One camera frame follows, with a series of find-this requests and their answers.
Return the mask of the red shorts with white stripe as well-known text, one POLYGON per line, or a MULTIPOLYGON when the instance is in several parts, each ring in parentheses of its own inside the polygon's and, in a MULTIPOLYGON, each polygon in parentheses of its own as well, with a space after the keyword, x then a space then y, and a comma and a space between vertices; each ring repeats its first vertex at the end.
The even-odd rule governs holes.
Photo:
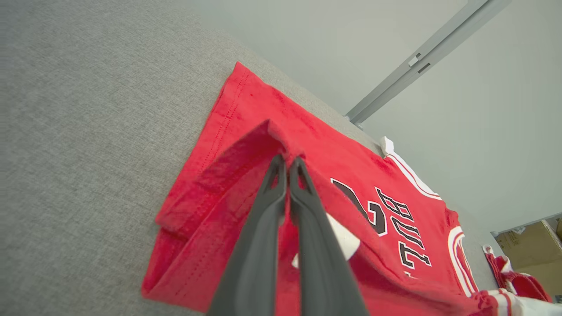
POLYGON ((536 278, 528 273, 516 272, 513 269, 510 258, 505 255, 496 256, 493 248, 487 244, 483 246, 483 252, 500 288, 506 289, 517 296, 553 302, 536 278))

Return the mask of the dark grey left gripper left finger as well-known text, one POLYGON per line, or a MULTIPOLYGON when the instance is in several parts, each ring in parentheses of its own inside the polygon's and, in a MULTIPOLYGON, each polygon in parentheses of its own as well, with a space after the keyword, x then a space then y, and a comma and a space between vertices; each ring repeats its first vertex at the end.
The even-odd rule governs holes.
POLYGON ((285 217, 287 164, 275 156, 258 189, 206 316, 274 316, 278 232, 285 217))

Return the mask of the brown cardboard box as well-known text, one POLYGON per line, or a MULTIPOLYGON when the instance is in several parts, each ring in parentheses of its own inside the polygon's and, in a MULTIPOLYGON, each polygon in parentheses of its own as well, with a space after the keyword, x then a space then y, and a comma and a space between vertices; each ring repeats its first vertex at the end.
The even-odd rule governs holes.
POLYGON ((495 237, 514 271, 538 280, 556 303, 562 303, 562 241, 546 220, 495 237))

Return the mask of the grey partition post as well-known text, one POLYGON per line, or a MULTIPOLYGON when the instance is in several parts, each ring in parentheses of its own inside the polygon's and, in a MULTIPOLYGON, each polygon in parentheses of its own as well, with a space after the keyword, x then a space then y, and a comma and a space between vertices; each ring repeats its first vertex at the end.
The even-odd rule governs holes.
POLYGON ((345 118, 363 130, 363 122, 367 118, 432 69, 511 2, 512 0, 467 0, 464 7, 351 108, 345 118))

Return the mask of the red jersey with white sleeves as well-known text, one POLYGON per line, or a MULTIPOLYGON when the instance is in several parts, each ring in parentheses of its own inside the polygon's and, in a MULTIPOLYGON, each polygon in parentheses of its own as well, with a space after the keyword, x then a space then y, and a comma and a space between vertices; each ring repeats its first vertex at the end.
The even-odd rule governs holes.
POLYGON ((301 315, 289 169, 303 158, 369 316, 562 316, 562 305, 476 286, 458 214, 381 139, 331 128, 237 63, 156 222, 142 295, 207 314, 271 160, 287 164, 274 316, 301 315))

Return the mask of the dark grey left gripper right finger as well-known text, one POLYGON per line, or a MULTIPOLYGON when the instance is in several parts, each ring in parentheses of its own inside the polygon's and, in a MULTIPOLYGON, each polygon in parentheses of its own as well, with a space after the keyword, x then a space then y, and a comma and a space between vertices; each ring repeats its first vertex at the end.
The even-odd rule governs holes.
POLYGON ((321 198, 301 157, 289 169, 290 210, 299 233, 302 316, 369 316, 321 198))

